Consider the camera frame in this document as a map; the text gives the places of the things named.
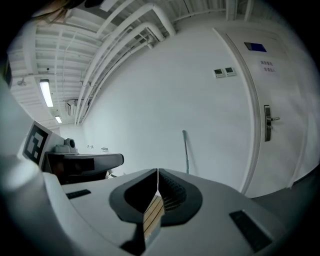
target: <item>white door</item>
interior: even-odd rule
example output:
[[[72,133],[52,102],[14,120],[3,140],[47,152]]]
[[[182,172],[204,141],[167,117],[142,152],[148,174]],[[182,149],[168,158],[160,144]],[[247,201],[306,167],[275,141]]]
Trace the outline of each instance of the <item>white door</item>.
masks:
[[[226,34],[248,67],[259,103],[254,107],[260,112],[260,147],[245,193],[250,198],[259,197],[284,189],[290,183],[303,145],[305,111],[296,74],[277,35],[234,28]],[[271,122],[271,129],[266,128],[268,106],[271,118],[280,118]],[[268,130],[270,140],[266,141]]]

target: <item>wooden board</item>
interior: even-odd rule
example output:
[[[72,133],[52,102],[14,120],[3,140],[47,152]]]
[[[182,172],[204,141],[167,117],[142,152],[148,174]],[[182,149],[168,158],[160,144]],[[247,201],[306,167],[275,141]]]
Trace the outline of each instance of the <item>wooden board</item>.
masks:
[[[144,238],[156,228],[163,214],[165,214],[164,202],[160,196],[155,195],[143,215]]]

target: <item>machine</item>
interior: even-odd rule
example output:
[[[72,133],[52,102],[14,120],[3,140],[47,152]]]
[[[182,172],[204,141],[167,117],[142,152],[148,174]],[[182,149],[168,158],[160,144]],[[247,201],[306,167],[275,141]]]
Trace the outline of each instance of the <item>machine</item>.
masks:
[[[233,188],[169,169],[65,185],[29,160],[2,159],[1,169],[8,213],[46,255],[270,255],[287,234]],[[157,184],[164,215],[145,242]]]
[[[73,139],[63,139],[34,121],[22,155],[61,184],[102,180],[107,172],[124,163],[122,154],[79,154]]]

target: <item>wall switch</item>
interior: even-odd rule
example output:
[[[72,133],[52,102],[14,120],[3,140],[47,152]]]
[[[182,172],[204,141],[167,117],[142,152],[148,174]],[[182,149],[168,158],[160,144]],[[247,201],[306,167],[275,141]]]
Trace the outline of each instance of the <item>wall switch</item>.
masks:
[[[232,67],[226,67],[225,72],[227,77],[232,77],[236,75],[236,72]]]
[[[224,78],[225,77],[225,74],[222,71],[222,69],[215,69],[213,71],[213,74],[214,74],[215,78]]]

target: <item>ceiling pipe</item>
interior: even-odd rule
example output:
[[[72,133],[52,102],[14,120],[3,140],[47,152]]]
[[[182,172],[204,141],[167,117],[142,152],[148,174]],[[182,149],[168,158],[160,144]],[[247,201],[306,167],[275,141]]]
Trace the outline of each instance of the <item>ceiling pipe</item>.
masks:
[[[192,13],[180,16],[178,18],[175,18],[175,19],[171,20],[171,22],[172,23],[173,22],[177,22],[177,21],[180,21],[182,19],[190,18],[190,17],[195,16],[195,15],[208,14],[208,13],[213,13],[213,12],[224,12],[224,11],[226,11],[226,9],[209,9],[209,10],[204,10],[204,11],[192,12]]]
[[[84,120],[86,119],[88,113],[89,113],[89,110],[91,108],[91,106],[93,105],[93,102],[95,101],[96,97],[97,97],[97,94],[98,92],[100,91],[101,87],[105,84],[106,80],[114,73],[114,71],[123,63],[125,62],[132,54],[134,54],[135,52],[139,51],[140,49],[142,49],[143,47],[145,46],[149,46],[149,45],[152,45],[151,43],[153,42],[154,38],[151,36],[149,38],[148,41],[145,41],[143,42],[142,44],[140,44],[139,46],[137,46],[136,48],[128,51],[119,61],[117,61],[113,67],[109,70],[109,72],[104,76],[103,80],[100,82],[98,88],[96,89],[94,95],[93,95],[93,98],[90,102],[90,106],[89,108],[87,109],[83,119],[82,119],[82,122],[81,124],[84,122]]]
[[[145,13],[149,12],[150,10],[153,10],[155,14],[160,19],[161,23],[163,24],[164,28],[169,32],[170,36],[174,36],[176,34],[176,31],[174,27],[172,26],[170,20],[168,19],[165,12],[155,3],[147,3],[144,6],[140,7],[138,10],[136,10],[133,14],[131,14],[128,18],[126,18],[113,32],[112,34],[105,40],[105,42],[101,45],[101,47],[96,52],[95,56],[92,59],[92,62],[88,68],[87,73],[85,74],[84,80],[83,80],[83,86],[81,87],[81,91],[78,97],[78,102],[80,103],[82,100],[82,97],[84,95],[84,92],[86,90],[87,83],[90,79],[90,76],[92,75],[95,66],[97,65],[98,61],[100,60],[101,56],[104,54],[104,52],[107,50],[107,48],[111,45],[111,43],[117,38],[122,31],[124,31],[131,23],[133,23],[136,19],[140,18]],[[76,106],[75,110],[75,116],[74,116],[74,124],[77,123],[77,119],[79,116],[79,110],[80,110],[80,104]]]
[[[128,35],[126,35],[123,40],[121,40],[117,46],[110,52],[110,54],[105,58],[105,60],[103,61],[103,63],[101,64],[100,68],[98,69],[98,71],[96,72],[90,87],[88,88],[83,103],[81,105],[81,109],[79,112],[79,118],[77,119],[76,124],[79,124],[80,121],[80,117],[85,109],[87,100],[91,94],[91,91],[93,90],[95,83],[97,82],[98,78],[100,77],[100,75],[102,74],[102,72],[105,70],[105,68],[107,67],[107,65],[110,63],[110,61],[118,54],[119,51],[121,51],[121,49],[123,47],[126,46],[126,44],[128,44],[132,39],[134,39],[137,35],[139,35],[143,30],[145,30],[146,28],[149,28],[152,33],[156,36],[156,38],[161,42],[163,40],[165,40],[164,35],[161,33],[161,31],[157,28],[156,25],[154,25],[151,22],[144,22],[142,24],[140,24],[139,26],[137,26],[135,29],[133,29]]]
[[[134,29],[134,28],[133,28],[132,26],[129,26],[129,27],[126,28],[126,30],[124,31],[124,33],[121,34],[121,35],[118,37],[118,39],[115,41],[115,43],[109,48],[108,52],[107,52],[107,53],[105,54],[105,56],[102,58],[101,62],[95,67],[95,69],[93,70],[92,74],[94,74],[94,73],[97,71],[97,69],[101,66],[102,62],[106,59],[106,57],[108,56],[108,54],[110,53],[110,51],[113,49],[113,47],[115,47],[115,45],[120,41],[120,39],[122,39],[122,37],[123,37],[124,35],[126,35],[129,30],[133,30],[133,29]]]
[[[148,42],[153,42],[153,41],[154,41],[154,38],[149,39],[149,36],[150,36],[150,35],[148,35],[148,39],[147,39]],[[108,69],[105,69],[105,71],[103,72],[103,74],[99,77],[100,79],[99,79],[99,82],[97,82],[97,83],[100,84],[101,80],[106,76],[106,74],[110,71],[110,69],[114,66],[114,64],[116,64],[128,51],[130,51],[130,50],[134,49],[135,47],[139,46],[139,45],[141,44],[141,41],[142,41],[142,40],[143,40],[143,38],[140,37],[140,38],[138,38],[137,40],[135,40],[132,44],[126,46],[126,47],[124,48],[125,51],[122,52],[121,54],[119,54],[119,57],[116,58],[116,59],[113,61],[112,65],[110,65],[110,67],[109,67]]]
[[[55,47],[55,57],[54,57],[54,85],[55,85],[55,97],[56,97],[56,101],[58,104],[58,108],[59,108],[59,112],[60,112],[60,117],[62,117],[62,110],[61,110],[61,105],[60,105],[60,98],[59,98],[59,93],[58,93],[58,83],[57,83],[57,64],[58,64],[58,50],[60,47],[60,42],[61,42],[61,38],[63,35],[64,30],[61,29],[59,32],[59,36],[58,36],[58,41],[56,42],[56,47]]]
[[[99,30],[96,33],[96,36],[99,37],[101,33],[105,30],[105,28],[111,23],[111,21],[119,14],[121,13],[124,8],[126,8],[128,5],[130,5],[135,0],[126,0],[123,2],[117,9],[115,9],[110,16],[105,20],[105,22],[102,24],[102,26],[99,28]]]

